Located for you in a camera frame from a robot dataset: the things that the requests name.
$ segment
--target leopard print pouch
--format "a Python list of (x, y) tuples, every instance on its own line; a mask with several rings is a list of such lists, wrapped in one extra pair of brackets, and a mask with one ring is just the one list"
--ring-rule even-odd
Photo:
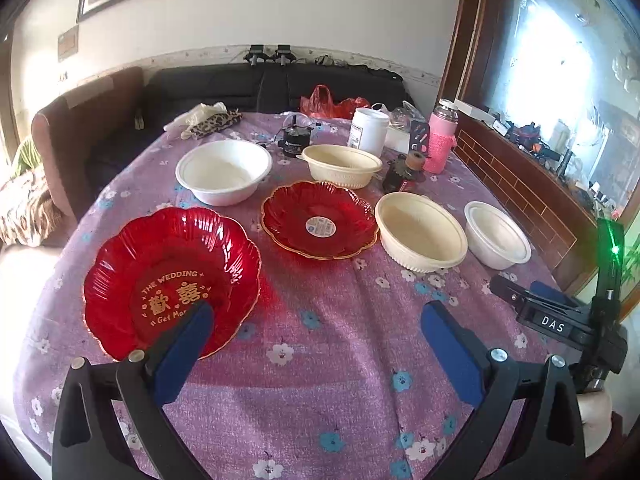
[(231, 110), (225, 114), (213, 114), (209, 119), (188, 128), (181, 137), (183, 139), (193, 137), (195, 140), (200, 140), (213, 133), (221, 132), (233, 124), (238, 124), (241, 120), (242, 113), (238, 110)]

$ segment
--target tablecloth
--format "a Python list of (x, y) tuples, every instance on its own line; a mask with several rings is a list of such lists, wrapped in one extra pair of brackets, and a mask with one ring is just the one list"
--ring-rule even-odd
[[(422, 306), (440, 300), (488, 348), (543, 362), (543, 337), (516, 323), (491, 295), (494, 270), (471, 254), (459, 267), (419, 274), (398, 266), (380, 242), (350, 260), (315, 261), (278, 247), (260, 225), (260, 205), (275, 187), (311, 180), (308, 165), (285, 158), (273, 142), (283, 116), (246, 114), (200, 141), (162, 134), (103, 190), (80, 222), (47, 282), (24, 341), (14, 403), (22, 430), (51, 451), (56, 410), (71, 359), (109, 362), (82, 322), (82, 282), (98, 248), (131, 219), (167, 206), (202, 206), (175, 179), (179, 159), (203, 142), (264, 143), (273, 170), (245, 202), (217, 211), (237, 219), (262, 254), (263, 287), (236, 338), (199, 361), (165, 412), (214, 478), (423, 478), (455, 439), (472, 409), (461, 403), (419, 329)], [(314, 142), (345, 144), (350, 123), (323, 121)], [(385, 162), (397, 153), (386, 150)], [(358, 190), (375, 205), (381, 175)], [(471, 200), (500, 205), (451, 155), (445, 171), (416, 192), (443, 205), (464, 226)], [(554, 285), (534, 251), (504, 273), (524, 286)], [(482, 472), (504, 453), (514, 406)], [(153, 473), (124, 406), (122, 431), (143, 470)]]

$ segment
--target white bowl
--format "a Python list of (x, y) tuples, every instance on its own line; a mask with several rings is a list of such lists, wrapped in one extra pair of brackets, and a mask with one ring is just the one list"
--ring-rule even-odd
[(271, 171), (271, 153), (246, 140), (216, 140), (191, 150), (175, 167), (175, 177), (209, 205), (242, 202)]
[(347, 189), (365, 187), (373, 174), (382, 169), (382, 161), (375, 155), (335, 144), (309, 146), (298, 158), (309, 163), (314, 180)]
[(390, 193), (376, 206), (385, 251), (414, 272), (456, 266), (466, 256), (466, 236), (451, 213), (425, 196)]
[(465, 216), (469, 249), (487, 267), (504, 270), (529, 261), (531, 245), (505, 213), (484, 202), (469, 202)]

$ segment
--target red plate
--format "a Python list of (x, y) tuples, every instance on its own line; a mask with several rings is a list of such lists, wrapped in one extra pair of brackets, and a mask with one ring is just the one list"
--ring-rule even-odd
[(315, 260), (351, 258), (378, 238), (369, 203), (325, 182), (276, 189), (262, 204), (262, 227), (280, 247)]
[(260, 295), (260, 252), (242, 226), (205, 208), (162, 209), (129, 222), (84, 279), (84, 321), (120, 361), (146, 349), (199, 299), (215, 328), (201, 357), (226, 345)]

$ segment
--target screw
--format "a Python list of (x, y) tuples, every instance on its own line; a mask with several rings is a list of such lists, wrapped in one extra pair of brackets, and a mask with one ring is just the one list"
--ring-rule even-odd
[(553, 356), (551, 356), (551, 364), (553, 366), (555, 366), (556, 368), (563, 368), (564, 365), (566, 364), (566, 362), (564, 361), (562, 356), (553, 355)]
[(499, 363), (503, 363), (507, 360), (507, 352), (505, 352), (502, 348), (494, 348), (491, 350), (491, 359), (497, 361)]
[(144, 358), (145, 358), (144, 350), (134, 350), (129, 354), (129, 361), (132, 363), (139, 363)]
[(84, 357), (76, 357), (73, 361), (71, 361), (71, 367), (74, 370), (79, 370), (84, 366)]

